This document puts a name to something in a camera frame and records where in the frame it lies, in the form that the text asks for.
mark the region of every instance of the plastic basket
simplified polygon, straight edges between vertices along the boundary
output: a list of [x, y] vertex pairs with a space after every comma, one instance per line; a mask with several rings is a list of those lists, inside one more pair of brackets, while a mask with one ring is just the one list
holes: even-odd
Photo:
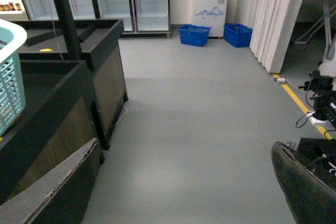
[[251, 42], [252, 29], [242, 24], [224, 26], [225, 41], [234, 47], [248, 47]]
[[0, 19], [0, 136], [26, 106], [18, 48], [26, 31]]
[[184, 25], [178, 30], [181, 44], [203, 47], [208, 42], [211, 27]]

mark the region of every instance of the black metal pole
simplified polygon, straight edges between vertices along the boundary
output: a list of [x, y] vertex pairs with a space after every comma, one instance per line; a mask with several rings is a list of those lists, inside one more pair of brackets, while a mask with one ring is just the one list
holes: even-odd
[[69, 0], [54, 0], [70, 60], [81, 59], [80, 42]]

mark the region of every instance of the freezer logo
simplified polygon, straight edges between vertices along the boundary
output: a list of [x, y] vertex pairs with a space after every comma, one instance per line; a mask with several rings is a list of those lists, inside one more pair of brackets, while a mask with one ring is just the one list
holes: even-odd
[[224, 15], [223, 12], [221, 12], [221, 10], [219, 10], [219, 8], [217, 6], [215, 6], [212, 10], [208, 11], [208, 10], [204, 10], [198, 14], [195, 14], [195, 16], [201, 16], [202, 19], [205, 19], [206, 16], [212, 16], [213, 18], [217, 18], [217, 16], [219, 15]]

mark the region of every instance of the electrical plug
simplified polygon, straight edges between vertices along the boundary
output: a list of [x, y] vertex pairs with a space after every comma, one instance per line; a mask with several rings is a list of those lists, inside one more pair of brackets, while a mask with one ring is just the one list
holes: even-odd
[[286, 84], [286, 77], [276, 77], [274, 78], [275, 83]]

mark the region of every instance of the white chest freezer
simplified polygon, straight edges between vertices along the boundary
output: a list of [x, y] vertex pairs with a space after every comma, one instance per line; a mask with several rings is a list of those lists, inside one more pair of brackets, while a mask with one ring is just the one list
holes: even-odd
[[192, 24], [211, 27], [209, 37], [223, 37], [227, 0], [193, 0]]

